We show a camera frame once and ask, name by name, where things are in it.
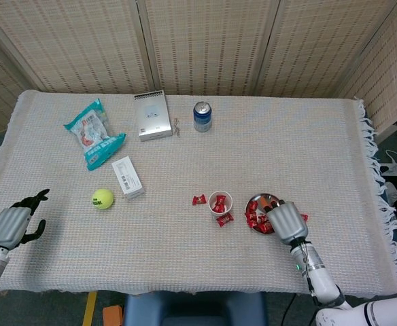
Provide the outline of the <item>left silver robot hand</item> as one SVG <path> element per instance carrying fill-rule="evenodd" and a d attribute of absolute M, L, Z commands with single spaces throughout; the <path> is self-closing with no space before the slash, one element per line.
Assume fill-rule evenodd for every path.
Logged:
<path fill-rule="evenodd" d="M 42 219 L 37 229 L 28 234 L 27 228 L 39 204 L 48 199 L 50 189 L 43 189 L 37 195 L 15 202 L 0 213 L 0 248 L 11 251 L 19 245 L 37 240 L 43 234 L 46 220 Z"/>

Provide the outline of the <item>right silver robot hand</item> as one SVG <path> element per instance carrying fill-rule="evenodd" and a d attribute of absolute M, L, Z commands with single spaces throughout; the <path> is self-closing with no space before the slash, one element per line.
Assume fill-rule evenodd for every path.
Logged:
<path fill-rule="evenodd" d="M 269 202 L 261 198 L 259 203 L 282 243 L 291 247 L 306 243 L 308 227 L 293 202 Z"/>

